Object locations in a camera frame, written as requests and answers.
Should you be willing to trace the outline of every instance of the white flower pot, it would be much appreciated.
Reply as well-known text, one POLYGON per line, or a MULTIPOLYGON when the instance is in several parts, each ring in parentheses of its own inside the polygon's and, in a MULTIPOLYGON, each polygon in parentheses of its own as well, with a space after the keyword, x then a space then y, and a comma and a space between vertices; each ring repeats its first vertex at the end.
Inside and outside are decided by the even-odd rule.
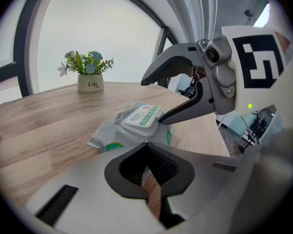
POLYGON ((104 89, 102 74, 93 76, 78 75, 77 79, 78 92, 82 94, 95 93, 104 89))

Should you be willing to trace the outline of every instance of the white plastic lid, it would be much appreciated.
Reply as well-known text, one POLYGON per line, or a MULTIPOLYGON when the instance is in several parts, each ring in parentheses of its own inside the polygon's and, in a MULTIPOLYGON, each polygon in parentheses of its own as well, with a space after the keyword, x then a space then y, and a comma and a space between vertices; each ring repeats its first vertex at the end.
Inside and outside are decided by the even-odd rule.
POLYGON ((161 106, 141 106, 121 123, 122 127, 142 136, 152 136, 162 114, 161 106))

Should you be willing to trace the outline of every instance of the potted plant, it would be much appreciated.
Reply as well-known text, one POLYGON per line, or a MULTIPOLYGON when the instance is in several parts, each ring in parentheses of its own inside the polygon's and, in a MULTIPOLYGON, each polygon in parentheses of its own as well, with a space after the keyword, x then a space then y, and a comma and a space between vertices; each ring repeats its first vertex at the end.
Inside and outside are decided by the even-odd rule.
POLYGON ((70 51, 64 56, 66 64, 61 63, 58 67, 60 76, 66 75, 67 71, 77 72, 77 87, 80 93, 94 93, 104 89, 102 73, 112 68, 111 60, 103 60, 102 55, 97 51, 89 51, 87 55, 80 55, 78 51, 70 51))

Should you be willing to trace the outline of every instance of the wooden table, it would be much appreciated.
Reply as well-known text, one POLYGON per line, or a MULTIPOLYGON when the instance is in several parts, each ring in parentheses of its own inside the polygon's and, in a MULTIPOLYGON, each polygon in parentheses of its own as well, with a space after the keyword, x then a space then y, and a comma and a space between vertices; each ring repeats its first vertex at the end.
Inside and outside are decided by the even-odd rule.
MULTIPOLYGON (((164 110, 187 98, 158 85, 105 83, 103 92, 79 94, 76 85, 0 105, 0 189, 23 204, 64 169, 100 152, 86 146, 99 125, 136 101, 164 110)), ((173 125, 171 146, 229 156, 215 114, 173 125)))

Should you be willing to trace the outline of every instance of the wet wipes package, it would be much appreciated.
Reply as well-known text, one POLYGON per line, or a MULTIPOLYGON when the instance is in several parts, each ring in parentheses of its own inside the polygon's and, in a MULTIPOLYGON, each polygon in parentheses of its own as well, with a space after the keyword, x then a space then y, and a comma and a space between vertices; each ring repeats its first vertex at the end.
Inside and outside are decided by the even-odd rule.
POLYGON ((161 106, 136 102, 104 121, 87 145, 99 148, 101 153, 143 142, 169 146, 171 126, 158 122, 163 114, 161 106))

